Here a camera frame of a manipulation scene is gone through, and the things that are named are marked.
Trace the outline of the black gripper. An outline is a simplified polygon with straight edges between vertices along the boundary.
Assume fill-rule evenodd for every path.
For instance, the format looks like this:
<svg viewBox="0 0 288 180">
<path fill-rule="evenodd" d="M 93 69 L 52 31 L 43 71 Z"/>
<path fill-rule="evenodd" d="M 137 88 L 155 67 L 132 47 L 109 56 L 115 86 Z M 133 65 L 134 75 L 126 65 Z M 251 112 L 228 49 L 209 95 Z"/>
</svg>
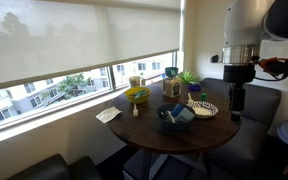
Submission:
<svg viewBox="0 0 288 180">
<path fill-rule="evenodd" d="M 243 85 L 252 82 L 255 78 L 254 65 L 224 66 L 223 80 L 230 83 L 230 110 L 231 120 L 239 122 L 244 109 L 245 90 Z"/>
</svg>

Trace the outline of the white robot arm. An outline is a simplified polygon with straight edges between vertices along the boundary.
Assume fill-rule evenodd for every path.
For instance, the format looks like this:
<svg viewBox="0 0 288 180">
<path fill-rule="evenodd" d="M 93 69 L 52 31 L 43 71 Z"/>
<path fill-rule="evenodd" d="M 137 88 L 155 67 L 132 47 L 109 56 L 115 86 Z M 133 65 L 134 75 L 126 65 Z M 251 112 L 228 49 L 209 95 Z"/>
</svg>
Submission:
<svg viewBox="0 0 288 180">
<path fill-rule="evenodd" d="M 244 109 L 243 85 L 255 78 L 260 66 L 275 81 L 288 76 L 287 58 L 260 57 L 264 39 L 288 40 L 288 0 L 232 0 L 224 24 L 223 80 L 230 84 L 231 120 L 238 122 Z"/>
</svg>

